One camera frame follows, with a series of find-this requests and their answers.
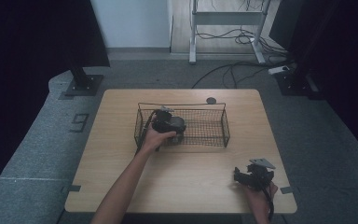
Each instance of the hand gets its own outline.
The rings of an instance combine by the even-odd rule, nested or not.
[[[159,133],[152,128],[152,122],[150,122],[147,127],[146,137],[144,140],[144,144],[141,147],[140,151],[146,152],[147,154],[151,154],[155,151],[157,147],[159,147],[162,142],[170,137],[175,137],[176,132],[168,132],[168,133]]]
[[[267,202],[264,192],[262,190],[255,191],[244,185],[243,189],[245,190],[245,196],[248,201],[249,208],[254,214],[256,222],[258,224],[269,223],[269,202]],[[268,187],[266,187],[266,191],[271,197],[271,200],[274,198],[277,190],[278,187],[272,182]]]

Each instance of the gray carpet floor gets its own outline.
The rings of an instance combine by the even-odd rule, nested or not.
[[[104,75],[96,96],[62,99],[72,76],[49,82],[49,95],[33,126],[0,175],[0,223],[89,223],[91,213],[63,212],[92,123],[108,89],[189,89],[223,60],[114,60],[110,68],[86,68]],[[260,68],[234,69],[236,79]],[[233,88],[224,69],[196,89]],[[267,70],[246,78],[239,89],[259,90],[294,191],[297,212],[276,214],[273,223],[358,223],[358,142],[326,101],[282,96]],[[83,132],[73,123],[88,114]],[[255,223],[251,215],[127,215],[125,223]]]

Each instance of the metal rack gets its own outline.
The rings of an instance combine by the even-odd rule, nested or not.
[[[162,105],[138,104],[134,138],[138,145],[146,121],[155,109]],[[230,138],[226,104],[196,104],[196,105],[164,105],[173,109],[172,115],[185,120],[186,130],[183,135],[177,135],[166,141],[163,146],[170,145],[201,145],[226,147]]]
[[[264,22],[269,11],[270,0],[266,1],[262,11],[246,12],[206,12],[197,11],[197,1],[192,1],[191,10],[191,37],[189,62],[196,63],[196,27],[197,25],[258,25],[255,37],[251,38],[252,48],[259,63],[266,60],[261,52],[259,40],[263,31]]]

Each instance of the metal mesh basket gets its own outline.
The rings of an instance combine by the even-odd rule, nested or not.
[[[229,130],[226,114],[226,104],[198,104],[198,105],[164,105],[173,109],[171,114],[185,120],[186,130],[163,146],[169,145],[201,145],[226,147],[229,140]],[[144,126],[150,115],[162,105],[138,104],[138,114],[135,124],[134,138],[138,146]]]

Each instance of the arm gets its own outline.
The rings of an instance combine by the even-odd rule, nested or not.
[[[248,201],[249,208],[254,214],[257,224],[269,224],[269,203],[267,202],[266,195],[263,191],[255,191],[248,186],[243,186],[245,190],[245,197]],[[266,187],[266,191],[270,194],[271,199],[277,192],[278,187],[274,183],[270,183]]]
[[[166,138],[175,135],[176,132],[158,133],[149,125],[141,150],[103,198],[91,221],[92,224],[121,222],[150,155]]]

